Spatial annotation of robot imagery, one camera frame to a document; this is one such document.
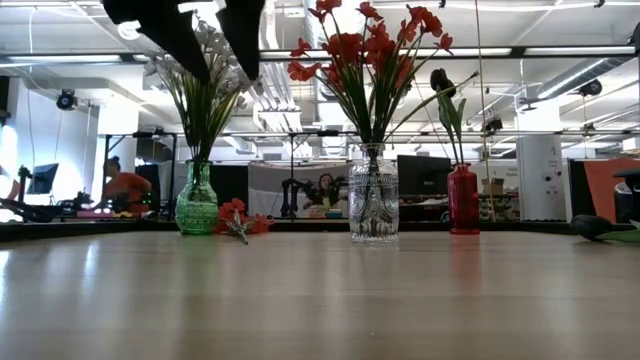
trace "orange shirt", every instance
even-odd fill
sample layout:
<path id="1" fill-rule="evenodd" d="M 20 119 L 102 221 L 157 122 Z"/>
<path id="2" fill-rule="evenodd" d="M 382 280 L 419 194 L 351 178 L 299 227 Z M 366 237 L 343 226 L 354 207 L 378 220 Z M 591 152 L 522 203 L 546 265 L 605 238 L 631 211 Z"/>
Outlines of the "orange shirt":
<path id="1" fill-rule="evenodd" d="M 133 204 L 142 200 L 142 196 L 151 191 L 151 183 L 145 178 L 132 173 L 120 173 L 116 178 L 111 179 L 107 184 L 105 197 L 116 198 L 119 195 L 127 194 L 127 199 L 131 202 L 129 212 L 142 213 L 149 211 L 148 205 Z"/>

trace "white pillar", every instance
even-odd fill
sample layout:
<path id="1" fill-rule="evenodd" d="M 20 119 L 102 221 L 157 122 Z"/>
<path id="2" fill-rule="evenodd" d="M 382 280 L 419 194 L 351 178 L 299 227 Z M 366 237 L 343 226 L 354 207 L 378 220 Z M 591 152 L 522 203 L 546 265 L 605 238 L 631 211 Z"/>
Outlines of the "white pillar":
<path id="1" fill-rule="evenodd" d="M 555 100 L 533 104 L 535 110 L 518 109 L 518 130 L 561 130 Z M 517 140 L 522 220 L 566 220 L 562 143 L 560 135 L 521 136 Z"/>
<path id="2" fill-rule="evenodd" d="M 125 101 L 113 101 L 100 106 L 98 117 L 98 135 L 132 134 L 138 131 L 139 107 Z M 109 146 L 113 147 L 119 137 L 112 137 Z M 134 172 L 137 140 L 125 138 L 111 152 L 109 158 L 118 156 L 122 171 Z M 98 138 L 96 162 L 91 197 L 98 201 L 102 197 L 102 169 L 104 166 L 105 139 Z"/>

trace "person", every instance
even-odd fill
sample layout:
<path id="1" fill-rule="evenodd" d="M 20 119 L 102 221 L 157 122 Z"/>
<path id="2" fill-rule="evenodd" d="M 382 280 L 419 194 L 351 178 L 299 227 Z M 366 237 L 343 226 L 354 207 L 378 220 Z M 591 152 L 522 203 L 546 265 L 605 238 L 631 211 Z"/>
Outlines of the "person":
<path id="1" fill-rule="evenodd" d="M 18 193 L 20 192 L 20 184 L 13 179 L 9 173 L 0 165 L 0 177 L 6 177 L 11 181 L 11 190 L 9 190 L 9 194 L 4 198 L 7 200 L 15 200 L 18 197 Z"/>
<path id="2" fill-rule="evenodd" d="M 142 204 L 142 197 L 151 192 L 151 183 L 133 173 L 122 172 L 120 158 L 117 156 L 107 160 L 105 164 L 107 176 L 111 178 L 102 194 L 102 202 L 93 209 L 100 208 L 108 200 L 124 200 L 129 203 L 128 212 L 141 214 L 149 211 L 149 206 Z"/>
<path id="3" fill-rule="evenodd" d="M 318 187 L 314 193 L 315 196 L 313 198 L 309 198 L 306 204 L 304 204 L 304 209 L 308 209 L 314 205 L 322 205 L 326 207 L 331 207 L 335 205 L 339 199 L 335 198 L 332 194 L 331 188 L 333 186 L 333 176 L 331 174 L 326 173 L 320 175 L 318 179 Z"/>

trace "ceiling pipe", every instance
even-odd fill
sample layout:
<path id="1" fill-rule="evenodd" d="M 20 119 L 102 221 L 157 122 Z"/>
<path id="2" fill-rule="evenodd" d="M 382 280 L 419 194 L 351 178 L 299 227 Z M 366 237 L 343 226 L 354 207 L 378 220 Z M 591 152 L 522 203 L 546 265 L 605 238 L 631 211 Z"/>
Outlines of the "ceiling pipe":
<path id="1" fill-rule="evenodd" d="M 633 57 L 605 58 L 600 60 L 588 59 L 540 85 L 537 99 L 551 100 L 580 86 L 597 79 L 609 71 L 620 67 Z"/>

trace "wooden table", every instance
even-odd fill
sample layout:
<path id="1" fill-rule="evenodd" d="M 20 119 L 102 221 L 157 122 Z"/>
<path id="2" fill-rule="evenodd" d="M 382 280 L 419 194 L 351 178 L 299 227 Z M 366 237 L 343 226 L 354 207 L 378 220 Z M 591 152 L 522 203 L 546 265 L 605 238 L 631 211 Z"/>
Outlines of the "wooden table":
<path id="1" fill-rule="evenodd" d="M 172 232 L 0 247 L 0 359 L 638 359 L 640 248 Z"/>

